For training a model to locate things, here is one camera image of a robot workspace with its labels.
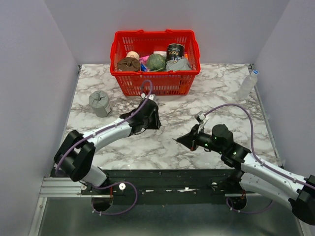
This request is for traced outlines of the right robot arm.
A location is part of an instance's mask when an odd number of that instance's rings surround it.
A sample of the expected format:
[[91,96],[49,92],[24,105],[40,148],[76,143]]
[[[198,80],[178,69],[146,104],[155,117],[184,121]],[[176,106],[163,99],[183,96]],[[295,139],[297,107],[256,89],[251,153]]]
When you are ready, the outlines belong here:
[[299,220],[315,223],[315,177],[304,177],[286,171],[262,158],[248,148],[234,142],[233,133],[224,124],[215,125],[212,134],[196,124],[189,133],[176,139],[191,151],[203,147],[221,155],[229,167],[241,176],[227,179],[227,189],[233,193],[241,189],[268,197],[288,207]]

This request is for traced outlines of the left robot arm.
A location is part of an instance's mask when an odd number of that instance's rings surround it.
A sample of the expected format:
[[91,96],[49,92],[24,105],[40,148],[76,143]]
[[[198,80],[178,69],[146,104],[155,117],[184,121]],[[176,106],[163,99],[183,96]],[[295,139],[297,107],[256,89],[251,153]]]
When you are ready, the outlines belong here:
[[105,146],[139,134],[142,130],[158,130],[161,126],[157,103],[143,99],[138,108],[122,114],[113,123],[88,133],[73,130],[58,149],[54,162],[55,174],[65,173],[73,182],[84,181],[98,194],[109,189],[107,174],[92,164],[94,154]]

